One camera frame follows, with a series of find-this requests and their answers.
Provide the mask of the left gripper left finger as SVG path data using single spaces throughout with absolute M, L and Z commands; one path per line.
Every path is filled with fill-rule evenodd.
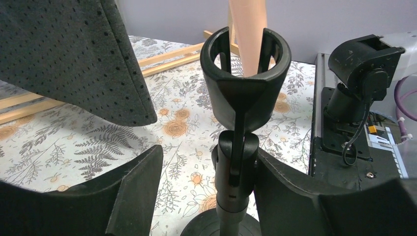
M 162 171 L 154 145 L 131 161 L 65 191 L 0 184 L 3 236 L 147 236 Z

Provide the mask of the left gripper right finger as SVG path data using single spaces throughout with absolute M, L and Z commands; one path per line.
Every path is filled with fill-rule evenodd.
M 308 176 L 258 150 L 255 200 L 264 236 L 414 236 L 417 181 L 355 191 Z

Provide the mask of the black mic stand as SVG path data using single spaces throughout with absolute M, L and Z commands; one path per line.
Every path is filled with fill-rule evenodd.
M 204 43 L 200 64 L 212 111 L 224 130 L 211 158 L 215 168 L 216 206 L 194 217 L 184 236 L 259 236 L 259 222 L 247 213 L 254 190 L 259 138 L 254 131 L 271 118 L 291 64 L 291 50 L 278 33 L 263 29 L 257 73 L 231 73 L 229 28 Z

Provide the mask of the pink beige microphone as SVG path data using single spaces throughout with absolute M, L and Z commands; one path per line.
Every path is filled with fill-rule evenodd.
M 263 30 L 267 27 L 265 0 L 229 0 L 244 77 L 258 73 Z

